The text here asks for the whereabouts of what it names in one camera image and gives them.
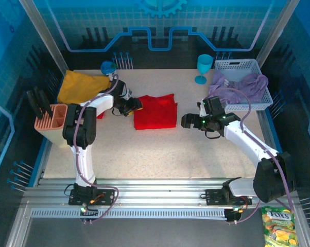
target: white speckled tabletop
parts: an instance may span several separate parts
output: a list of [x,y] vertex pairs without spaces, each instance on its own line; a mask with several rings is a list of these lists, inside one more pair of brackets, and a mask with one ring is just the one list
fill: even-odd
[[[101,75],[99,70],[76,70]],[[253,177],[255,167],[248,158],[225,138],[209,140],[204,132],[184,129],[181,117],[199,113],[197,101],[207,95],[213,71],[207,84],[197,85],[196,69],[119,70],[133,97],[163,96],[174,93],[178,103],[178,122],[174,129],[136,131],[133,116],[116,117],[106,111],[97,120],[97,137],[92,147],[93,169],[97,178],[163,179],[163,178],[232,178]],[[243,117],[245,112],[236,112]],[[246,126],[264,140],[258,117],[252,111]],[[75,167],[70,148],[52,146],[44,178],[74,178]]]

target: snack bag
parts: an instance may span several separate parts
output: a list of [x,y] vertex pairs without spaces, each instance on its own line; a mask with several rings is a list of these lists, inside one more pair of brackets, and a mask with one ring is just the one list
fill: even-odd
[[262,207],[265,247],[298,247],[294,215],[284,207]]

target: purple cloth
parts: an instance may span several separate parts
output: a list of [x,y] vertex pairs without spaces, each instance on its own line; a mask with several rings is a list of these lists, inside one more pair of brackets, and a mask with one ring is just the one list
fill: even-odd
[[[260,102],[265,94],[267,85],[268,79],[264,75],[252,73],[244,76],[241,82],[235,82],[228,81],[220,71],[216,70],[213,75],[212,84],[209,86],[209,94],[225,86],[242,91],[248,96],[250,102]],[[238,104],[245,99],[244,96],[238,92],[229,90],[221,90],[212,94],[212,96],[218,96],[221,102],[226,101],[229,104]]]

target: white plastic basket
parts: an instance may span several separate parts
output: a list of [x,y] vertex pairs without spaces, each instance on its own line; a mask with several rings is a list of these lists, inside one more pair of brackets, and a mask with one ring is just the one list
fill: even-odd
[[[259,65],[255,59],[230,59],[230,60],[216,60],[215,69],[222,72],[222,74],[229,81],[241,81],[244,76],[257,73],[262,74]],[[265,94],[261,102],[251,103],[251,110],[261,111],[273,104],[272,97],[266,88]],[[249,109],[246,99],[242,99],[239,104],[222,103],[222,107],[226,111],[247,111]]]

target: blue wine glass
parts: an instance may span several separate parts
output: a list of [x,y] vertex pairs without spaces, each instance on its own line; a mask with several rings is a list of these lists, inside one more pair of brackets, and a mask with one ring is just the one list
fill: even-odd
[[197,58],[197,69],[201,73],[200,76],[195,77],[197,84],[206,84],[206,77],[203,75],[207,73],[212,66],[213,58],[208,54],[202,54]]

